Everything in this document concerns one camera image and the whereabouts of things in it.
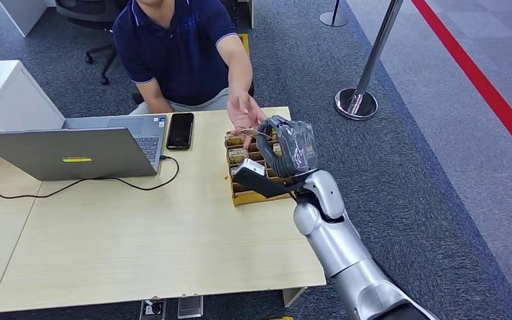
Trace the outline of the person's left hand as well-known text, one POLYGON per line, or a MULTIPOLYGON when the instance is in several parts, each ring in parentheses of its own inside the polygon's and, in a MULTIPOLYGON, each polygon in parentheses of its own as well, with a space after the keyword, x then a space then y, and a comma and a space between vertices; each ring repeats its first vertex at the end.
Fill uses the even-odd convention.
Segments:
POLYGON ((267 119, 266 114, 246 91, 229 92, 227 114, 233 124, 234 135, 240 135, 245 129, 258 129, 267 119))

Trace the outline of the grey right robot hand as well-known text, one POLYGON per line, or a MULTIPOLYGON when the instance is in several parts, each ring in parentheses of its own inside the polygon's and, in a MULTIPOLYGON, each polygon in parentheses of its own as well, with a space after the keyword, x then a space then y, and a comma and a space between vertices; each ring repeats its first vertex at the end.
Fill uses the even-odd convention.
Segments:
POLYGON ((258 127, 257 148, 266 164, 281 178, 302 175, 318 168, 313 128, 304 121, 287 120, 279 115, 267 118, 258 127), (280 155, 267 142, 272 130, 276 130, 280 155))

